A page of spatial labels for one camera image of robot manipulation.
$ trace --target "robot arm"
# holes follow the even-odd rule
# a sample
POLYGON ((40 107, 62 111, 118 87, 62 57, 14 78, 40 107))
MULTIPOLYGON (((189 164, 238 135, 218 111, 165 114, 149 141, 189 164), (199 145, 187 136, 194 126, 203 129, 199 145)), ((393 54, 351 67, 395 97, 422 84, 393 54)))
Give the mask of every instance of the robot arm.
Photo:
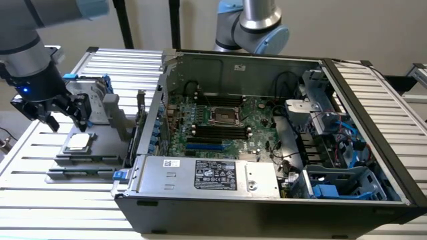
POLYGON ((93 109, 87 94, 69 92, 36 29, 91 19, 109 11, 107 0, 0 1, 0 77, 20 95, 11 104, 55 132, 59 123, 51 112, 70 116, 85 132, 93 109))
POLYGON ((245 49, 255 54, 281 53, 290 38, 275 0, 222 0, 218 8, 215 51, 245 49))

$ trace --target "power supply label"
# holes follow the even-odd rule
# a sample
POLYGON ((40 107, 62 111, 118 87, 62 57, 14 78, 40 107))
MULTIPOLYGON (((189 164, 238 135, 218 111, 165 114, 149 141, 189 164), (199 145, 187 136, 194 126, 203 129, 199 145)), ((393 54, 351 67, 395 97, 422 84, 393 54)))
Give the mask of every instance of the power supply label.
POLYGON ((195 161, 194 187, 201 190, 238 190, 234 161, 195 161))

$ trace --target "sticker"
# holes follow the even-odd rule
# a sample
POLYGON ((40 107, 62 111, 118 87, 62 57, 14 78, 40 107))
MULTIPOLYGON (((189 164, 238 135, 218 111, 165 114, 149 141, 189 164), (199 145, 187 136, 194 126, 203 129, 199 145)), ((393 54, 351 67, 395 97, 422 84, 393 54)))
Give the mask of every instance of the sticker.
POLYGON ((169 159, 166 159, 165 161, 163 161, 163 167, 171 167, 171 168, 179 168, 181 167, 181 163, 182 163, 182 160, 177 160, 177 159, 174 159, 174 160, 169 160, 169 159))
POLYGON ((247 66, 245 66, 245 65, 234 65, 234 70, 235 71, 246 71, 247 70, 247 66))
POLYGON ((237 191, 237 163, 197 160, 194 187, 202 190, 237 191))

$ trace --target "slotted metal table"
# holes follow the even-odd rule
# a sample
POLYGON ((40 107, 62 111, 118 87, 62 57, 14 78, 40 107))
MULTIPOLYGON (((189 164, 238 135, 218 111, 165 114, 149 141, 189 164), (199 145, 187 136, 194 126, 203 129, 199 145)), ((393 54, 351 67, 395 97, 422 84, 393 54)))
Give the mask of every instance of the slotted metal table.
MULTIPOLYGON (((369 69, 342 64, 338 69, 427 194, 427 136, 422 128, 426 126, 419 125, 411 108, 369 69)), ((161 65, 161 51, 99 49, 86 53, 73 73, 89 77, 109 74, 115 93, 121 95, 119 106, 127 115, 135 115, 138 90, 147 90, 146 103, 151 104, 161 65)), ((61 122, 59 133, 35 121, 0 163, 0 239, 201 239, 171 235, 142 237, 114 201, 113 184, 46 183, 46 172, 73 128, 67 117, 55 114, 55 118, 61 122)), ((425 240, 427 216, 406 225, 385 225, 361 239, 425 240)))

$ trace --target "motherboard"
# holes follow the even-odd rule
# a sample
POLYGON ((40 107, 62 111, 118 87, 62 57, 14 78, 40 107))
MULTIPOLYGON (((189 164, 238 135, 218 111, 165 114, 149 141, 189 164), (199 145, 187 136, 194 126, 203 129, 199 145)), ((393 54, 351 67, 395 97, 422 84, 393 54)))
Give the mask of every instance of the motherboard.
POLYGON ((174 95, 167 107, 169 156, 271 162, 279 141, 269 100, 174 95))

